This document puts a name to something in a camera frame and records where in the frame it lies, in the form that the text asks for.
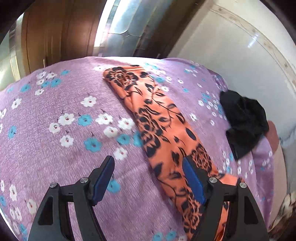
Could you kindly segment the pink quilted mattress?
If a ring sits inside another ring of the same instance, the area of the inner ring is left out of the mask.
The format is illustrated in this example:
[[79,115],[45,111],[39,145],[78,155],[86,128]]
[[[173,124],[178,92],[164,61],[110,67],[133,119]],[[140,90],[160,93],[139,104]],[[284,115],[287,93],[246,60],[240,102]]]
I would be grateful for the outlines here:
[[275,124],[269,120],[268,125],[269,131],[265,134],[265,137],[267,138],[273,152],[274,185],[273,204],[268,224],[268,226],[271,226],[280,210],[285,196],[287,195],[287,171]]

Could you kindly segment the orange black floral blouse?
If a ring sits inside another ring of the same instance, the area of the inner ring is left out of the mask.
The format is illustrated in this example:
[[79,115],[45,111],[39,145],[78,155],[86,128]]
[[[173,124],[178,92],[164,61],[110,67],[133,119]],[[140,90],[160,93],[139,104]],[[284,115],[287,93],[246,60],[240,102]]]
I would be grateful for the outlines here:
[[139,65],[112,67],[105,70],[103,76],[133,113],[153,172],[182,214],[184,231],[188,239],[192,239],[203,205],[185,178],[183,158],[190,156],[196,167],[224,184],[235,185],[238,178],[219,174],[198,135],[144,68]]

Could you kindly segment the purple floral bed sheet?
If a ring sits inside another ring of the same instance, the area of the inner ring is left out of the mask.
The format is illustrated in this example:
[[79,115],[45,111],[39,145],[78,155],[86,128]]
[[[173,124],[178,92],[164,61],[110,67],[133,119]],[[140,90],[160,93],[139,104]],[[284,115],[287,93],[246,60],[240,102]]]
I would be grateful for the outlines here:
[[144,152],[133,114],[103,78],[138,64],[167,94],[200,138],[219,172],[244,178],[265,222],[273,203],[273,152],[263,138],[235,161],[219,101],[222,76],[178,58],[87,57],[39,69],[1,91],[1,212],[27,240],[51,182],[73,184],[107,155],[115,170],[94,211],[108,240],[184,240],[182,216]]

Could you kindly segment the beige brown floral blanket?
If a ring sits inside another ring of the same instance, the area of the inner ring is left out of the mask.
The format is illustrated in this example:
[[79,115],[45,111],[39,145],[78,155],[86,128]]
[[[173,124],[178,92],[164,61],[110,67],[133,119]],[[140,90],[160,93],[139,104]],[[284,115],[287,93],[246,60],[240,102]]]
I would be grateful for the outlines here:
[[295,191],[289,193],[283,199],[281,207],[275,220],[269,226],[269,240],[280,240],[283,235],[288,234],[288,226],[292,224],[295,217]]

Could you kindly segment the wooden door with stained glass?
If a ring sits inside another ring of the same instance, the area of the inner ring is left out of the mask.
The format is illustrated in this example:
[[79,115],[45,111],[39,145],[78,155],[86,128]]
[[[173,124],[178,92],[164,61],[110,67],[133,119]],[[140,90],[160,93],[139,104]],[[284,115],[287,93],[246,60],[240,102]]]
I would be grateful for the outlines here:
[[1,1],[1,88],[87,56],[165,58],[203,1]]

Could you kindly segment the black crumpled garment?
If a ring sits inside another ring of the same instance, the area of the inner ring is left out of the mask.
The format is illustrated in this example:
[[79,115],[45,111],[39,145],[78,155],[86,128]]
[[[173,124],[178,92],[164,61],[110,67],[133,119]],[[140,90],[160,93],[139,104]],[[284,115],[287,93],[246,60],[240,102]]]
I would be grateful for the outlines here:
[[251,152],[269,131],[266,113],[257,100],[232,90],[220,92],[220,103],[230,125],[225,135],[237,161]]

